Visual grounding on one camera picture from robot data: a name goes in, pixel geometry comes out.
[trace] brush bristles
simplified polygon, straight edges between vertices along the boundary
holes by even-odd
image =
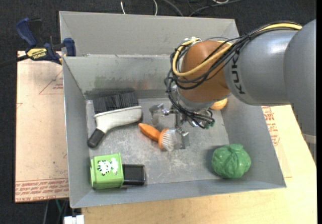
[[[135,92],[115,94],[93,99],[95,114],[138,106]]]
[[[173,151],[178,143],[175,130],[169,129],[165,131],[161,143],[164,149],[169,152]]]

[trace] green toy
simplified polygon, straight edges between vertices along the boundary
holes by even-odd
[[[120,153],[91,159],[90,182],[95,189],[121,187],[124,182]]]
[[[213,152],[211,166],[225,179],[240,178],[251,166],[251,158],[239,143],[224,145]]]

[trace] white brush handle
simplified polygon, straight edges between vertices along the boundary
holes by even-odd
[[[97,126],[91,138],[87,142],[88,146],[95,148],[109,130],[117,126],[137,122],[141,117],[141,106],[117,109],[96,114],[94,118]]]

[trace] wire bundle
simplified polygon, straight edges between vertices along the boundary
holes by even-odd
[[[187,53],[189,48],[196,42],[200,42],[199,38],[191,38],[180,44],[178,48],[175,49],[175,52],[170,55],[171,69],[168,72],[168,75],[165,79],[165,85],[167,88],[167,94],[169,100],[171,101],[174,108],[176,108],[180,113],[190,118],[193,122],[195,122],[198,126],[202,128],[207,128],[209,125],[213,125],[214,119],[212,118],[212,114],[210,116],[198,114],[196,112],[191,112],[185,109],[182,105],[180,105],[179,101],[177,101],[173,94],[173,83],[180,89],[189,90],[198,87],[205,81],[213,78],[218,72],[224,68],[233,56],[237,53],[241,53],[243,48],[256,37],[271,31],[277,30],[300,30],[302,28],[301,25],[293,22],[283,22],[283,23],[272,23],[264,25],[248,34],[244,34],[240,37],[234,39],[226,39],[225,41],[221,41],[221,44],[209,54],[209,56],[194,69],[189,70],[187,72],[180,72],[179,70],[179,62],[180,59]],[[209,64],[214,59],[216,61],[211,65],[209,70],[205,73],[193,78],[187,79],[186,77],[196,73],[200,68]]]

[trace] white bristles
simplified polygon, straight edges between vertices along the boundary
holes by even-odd
[[[162,136],[162,146],[167,151],[171,152],[174,150],[175,145],[178,143],[177,137],[176,137],[176,131],[175,129],[168,129],[163,133]]]

